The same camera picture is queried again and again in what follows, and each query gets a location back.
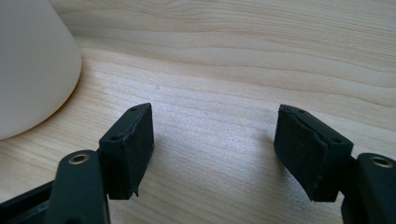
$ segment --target wood grain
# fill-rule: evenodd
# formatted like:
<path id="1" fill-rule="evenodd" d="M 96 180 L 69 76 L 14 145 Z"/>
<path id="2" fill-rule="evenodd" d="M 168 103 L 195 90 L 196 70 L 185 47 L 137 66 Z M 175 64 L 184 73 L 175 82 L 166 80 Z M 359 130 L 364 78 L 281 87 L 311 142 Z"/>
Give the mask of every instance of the wood grain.
<path id="1" fill-rule="evenodd" d="M 306 109 L 396 159 L 394 1 L 52 0 L 83 56 L 59 111 L 0 141 L 0 202 L 97 148 L 127 108 L 151 102 L 155 151 L 140 197 L 113 223 L 341 223 L 309 202 L 273 148 L 280 104 Z"/>

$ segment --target white rounded container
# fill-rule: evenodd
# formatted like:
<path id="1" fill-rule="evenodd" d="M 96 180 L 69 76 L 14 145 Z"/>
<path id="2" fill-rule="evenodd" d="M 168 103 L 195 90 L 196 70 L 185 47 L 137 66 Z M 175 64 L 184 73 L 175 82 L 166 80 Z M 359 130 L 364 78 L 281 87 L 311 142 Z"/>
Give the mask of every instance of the white rounded container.
<path id="1" fill-rule="evenodd" d="M 80 70 L 78 45 L 47 0 L 1 0 L 0 140 L 55 112 Z"/>

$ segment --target black bracket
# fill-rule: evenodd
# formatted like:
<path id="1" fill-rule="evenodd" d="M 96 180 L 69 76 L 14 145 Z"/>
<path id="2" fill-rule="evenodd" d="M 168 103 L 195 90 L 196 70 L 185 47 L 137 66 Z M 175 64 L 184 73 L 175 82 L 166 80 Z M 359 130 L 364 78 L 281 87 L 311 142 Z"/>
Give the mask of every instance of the black bracket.
<path id="1" fill-rule="evenodd" d="M 154 135 L 151 104 L 127 110 L 100 139 L 97 151 L 64 157 L 54 181 L 0 204 L 0 223 L 110 223 L 110 199 L 138 195 Z"/>
<path id="2" fill-rule="evenodd" d="M 275 152 L 309 199 L 334 202 L 345 195 L 345 223 L 396 223 L 396 162 L 363 153 L 355 160 L 353 143 L 308 112 L 281 105 Z"/>

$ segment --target light wood surface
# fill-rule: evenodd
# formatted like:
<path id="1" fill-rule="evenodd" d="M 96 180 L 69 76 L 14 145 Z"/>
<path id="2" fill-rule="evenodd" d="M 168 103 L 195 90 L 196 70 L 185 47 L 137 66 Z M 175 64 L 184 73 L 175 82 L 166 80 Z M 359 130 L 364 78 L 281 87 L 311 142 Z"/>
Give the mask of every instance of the light wood surface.
<path id="1" fill-rule="evenodd" d="M 394 1 L 52 0 L 82 52 L 67 103 L 0 141 L 0 202 L 151 102 L 155 151 L 113 223 L 341 223 L 276 158 L 280 104 L 396 159 Z"/>

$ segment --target white cup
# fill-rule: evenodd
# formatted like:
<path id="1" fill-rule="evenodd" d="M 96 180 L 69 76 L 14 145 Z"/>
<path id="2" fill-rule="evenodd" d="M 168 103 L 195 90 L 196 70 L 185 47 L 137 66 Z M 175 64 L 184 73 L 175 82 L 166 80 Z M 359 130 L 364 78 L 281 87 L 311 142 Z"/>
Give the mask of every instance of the white cup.
<path id="1" fill-rule="evenodd" d="M 1 0 L 0 140 L 55 112 L 80 70 L 78 45 L 47 0 Z"/>

